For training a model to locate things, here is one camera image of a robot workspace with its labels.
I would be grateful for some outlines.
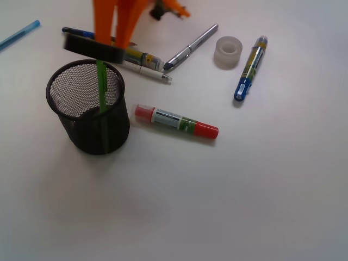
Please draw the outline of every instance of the green pencil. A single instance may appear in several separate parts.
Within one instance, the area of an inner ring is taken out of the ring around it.
[[[97,65],[97,75],[98,75],[98,90],[99,90],[99,107],[100,113],[107,111],[107,100],[106,92],[108,91],[107,83],[107,67],[105,63],[101,60],[96,61]],[[108,153],[109,145],[109,135],[108,135],[108,121],[107,117],[104,116],[101,118],[101,129],[102,129],[102,141],[105,153]]]

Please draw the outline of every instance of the pen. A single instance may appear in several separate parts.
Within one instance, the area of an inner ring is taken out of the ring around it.
[[[5,47],[9,46],[11,43],[17,41],[22,36],[26,35],[27,33],[34,30],[36,27],[40,25],[39,20],[36,20],[32,22],[30,25],[24,27],[22,30],[18,31],[17,33],[11,35],[10,37],[6,38],[2,42],[0,42],[0,51],[4,49]]]
[[[216,139],[219,129],[155,107],[137,104],[134,110],[135,118],[146,123],[168,127],[194,136]]]
[[[79,36],[83,36],[83,37],[87,37],[87,38],[91,38],[91,39],[94,39],[94,33],[92,32],[87,32],[87,31],[82,31],[82,30],[79,30],[79,29],[73,29],[73,28],[69,28],[69,27],[63,27],[61,29],[61,31],[63,33],[69,33],[69,34],[74,34],[74,35],[79,35]],[[115,42],[115,38],[111,36],[111,41],[112,42]],[[134,46],[136,45],[135,43],[133,42],[130,42],[129,43],[130,46]]]
[[[123,61],[122,66],[128,69],[131,69],[133,71],[138,71],[141,74],[160,79],[160,80],[166,80],[166,81],[172,81],[172,78],[168,75],[163,74],[162,72],[158,72],[149,68],[146,68],[144,66],[140,66],[138,64],[132,64],[128,61]]]
[[[173,58],[167,61],[163,67],[165,71],[169,69],[174,69],[176,66],[181,64],[185,59],[187,59],[191,52],[200,47],[208,38],[210,38],[219,28],[219,25],[216,23],[205,31],[200,37],[198,37],[193,43],[187,45],[179,53],[177,53]]]
[[[251,48],[248,61],[244,67],[243,73],[240,77],[237,89],[234,93],[234,99],[236,101],[243,101],[245,99],[248,89],[251,87],[252,80],[256,74],[257,67],[259,66],[263,55],[265,54],[268,44],[267,36],[260,36],[256,40],[254,47]]]

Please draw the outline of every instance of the label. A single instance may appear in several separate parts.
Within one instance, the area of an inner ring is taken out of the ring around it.
[[[256,74],[257,66],[259,65],[259,62],[261,61],[261,58],[264,53],[265,51],[261,47],[252,48],[252,51],[250,53],[248,61],[246,62],[246,66],[241,75],[241,78],[247,78],[250,81],[253,80]]]
[[[196,127],[195,120],[160,109],[155,109],[153,111],[151,122],[164,124],[170,128],[189,134],[193,134]]]
[[[180,115],[155,109],[152,114],[151,122],[161,123],[171,128],[179,129],[181,119],[182,117]]]

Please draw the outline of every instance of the pen cap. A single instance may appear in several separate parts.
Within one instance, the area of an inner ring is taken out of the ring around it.
[[[194,130],[195,136],[202,136],[208,139],[216,139],[218,134],[219,134],[218,128],[205,124],[203,122],[199,122],[199,121],[196,122],[196,127]]]
[[[132,111],[137,120],[150,123],[154,107],[137,104],[133,106]]]

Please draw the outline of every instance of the pencil holder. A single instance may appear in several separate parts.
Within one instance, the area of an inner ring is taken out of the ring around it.
[[[100,113],[96,60],[80,60],[60,68],[49,80],[46,98],[71,141],[94,155],[118,149],[127,139],[129,118],[125,83],[118,70],[107,67],[107,110]]]

